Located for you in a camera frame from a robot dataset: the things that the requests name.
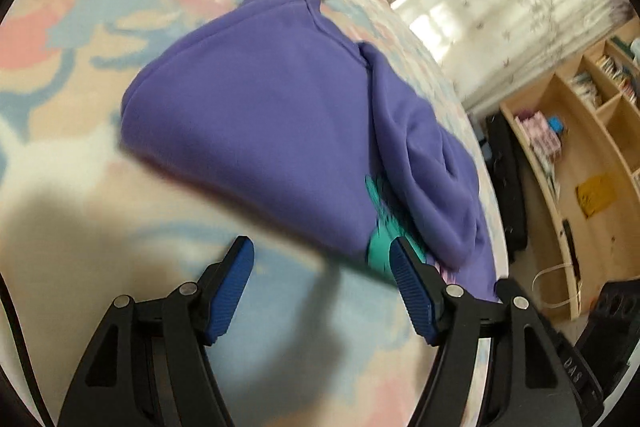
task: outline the white cable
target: white cable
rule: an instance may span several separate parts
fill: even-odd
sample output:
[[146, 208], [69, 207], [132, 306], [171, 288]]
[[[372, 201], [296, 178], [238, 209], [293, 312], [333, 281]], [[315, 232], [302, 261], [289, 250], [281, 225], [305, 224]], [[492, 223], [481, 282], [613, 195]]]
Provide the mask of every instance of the white cable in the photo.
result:
[[[533, 277], [533, 280], [531, 281], [531, 293], [533, 295], [536, 295], [536, 289], [534, 288], [534, 286], [536, 284], [536, 281], [538, 280], [538, 278], [541, 275], [545, 275], [547, 273], [551, 273], [551, 272], [553, 272], [555, 270], [559, 270], [561, 268], [573, 268], [573, 267], [574, 267], [574, 265], [572, 263], [563, 263], [563, 264], [558, 264], [556, 266], [552, 266], [551, 268], [545, 268], [544, 270], [540, 270], [538, 272], [538, 274], [535, 277]], [[542, 304], [543, 308], [554, 310], [556, 308], [561, 308], [562, 306], [566, 306], [572, 300], [576, 299], [576, 302], [578, 304], [578, 309], [580, 309], [580, 298], [582, 297], [581, 291], [582, 291], [582, 281], [578, 281], [578, 288], [577, 288], [577, 291], [576, 291], [575, 295], [572, 296], [572, 297], [569, 297], [566, 301], [562, 301], [562, 302], [557, 303], [557, 304], [549, 304], [549, 303], [546, 303], [545, 301], [543, 301], [542, 298], [540, 298], [540, 303]]]

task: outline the black case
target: black case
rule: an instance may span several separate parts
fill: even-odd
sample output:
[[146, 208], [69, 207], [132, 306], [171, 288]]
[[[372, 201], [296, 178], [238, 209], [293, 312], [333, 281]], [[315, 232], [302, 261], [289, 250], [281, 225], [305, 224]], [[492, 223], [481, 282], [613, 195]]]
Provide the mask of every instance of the black case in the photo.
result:
[[515, 137], [501, 112], [486, 118], [489, 145], [494, 154], [489, 174], [500, 208], [509, 261], [517, 251], [527, 248], [527, 212], [515, 155]]

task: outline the bookshelf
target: bookshelf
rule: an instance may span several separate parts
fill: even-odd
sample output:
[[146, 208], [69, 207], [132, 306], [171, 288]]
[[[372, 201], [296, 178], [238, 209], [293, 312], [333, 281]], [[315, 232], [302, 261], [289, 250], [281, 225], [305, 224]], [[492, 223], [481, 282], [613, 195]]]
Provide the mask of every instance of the bookshelf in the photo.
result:
[[[612, 40], [614, 35], [631, 42], [640, 37], [640, 21], [632, 20], [500, 104], [528, 165], [523, 188], [536, 267], [543, 270], [564, 265], [536, 284], [538, 297], [547, 303], [570, 300], [565, 306], [543, 310], [553, 321], [588, 313], [607, 281], [640, 277], [640, 187], [636, 182], [640, 178], [640, 110], [599, 64], [603, 55], [609, 55], [638, 79], [640, 68]], [[583, 72], [590, 74], [598, 91], [602, 102], [599, 107], [584, 102], [570, 87], [571, 79]], [[562, 155], [554, 165], [559, 196], [548, 185], [516, 121], [522, 111], [541, 111], [564, 124]], [[575, 187], [603, 174], [612, 182], [616, 199], [587, 218]], [[575, 258], [570, 253], [564, 220], [571, 227]], [[579, 300], [575, 298], [578, 289]]]

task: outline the teal graphic print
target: teal graphic print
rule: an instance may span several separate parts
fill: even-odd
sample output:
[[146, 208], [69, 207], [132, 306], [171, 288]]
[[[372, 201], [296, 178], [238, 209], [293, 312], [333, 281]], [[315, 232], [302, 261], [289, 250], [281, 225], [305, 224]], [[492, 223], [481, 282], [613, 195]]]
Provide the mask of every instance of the teal graphic print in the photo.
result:
[[418, 234], [414, 220], [394, 194], [386, 176], [379, 174], [375, 179], [366, 176], [365, 184], [378, 213], [378, 225], [371, 234], [367, 248], [369, 266], [393, 280], [389, 248], [397, 237], [405, 237], [424, 263], [433, 264], [434, 259]]

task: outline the pastel bedspread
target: pastel bedspread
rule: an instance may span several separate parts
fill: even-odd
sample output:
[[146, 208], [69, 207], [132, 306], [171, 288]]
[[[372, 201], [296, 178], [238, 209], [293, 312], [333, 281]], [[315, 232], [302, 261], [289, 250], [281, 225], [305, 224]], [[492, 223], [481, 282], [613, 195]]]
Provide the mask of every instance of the pastel bedspread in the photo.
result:
[[[16, 0], [0, 25], [0, 271], [54, 418], [111, 299], [166, 295], [239, 234], [256, 245], [254, 273], [228, 334], [209, 349], [236, 425], [404, 427], [411, 417], [434, 350], [393, 286], [118, 146], [119, 104], [136, 73], [241, 1]], [[383, 0], [326, 0], [322, 12], [373, 42], [472, 153], [505, 274], [487, 172], [431, 55]], [[487, 353], [482, 344], [466, 425]], [[4, 319], [0, 363], [26, 397]]]

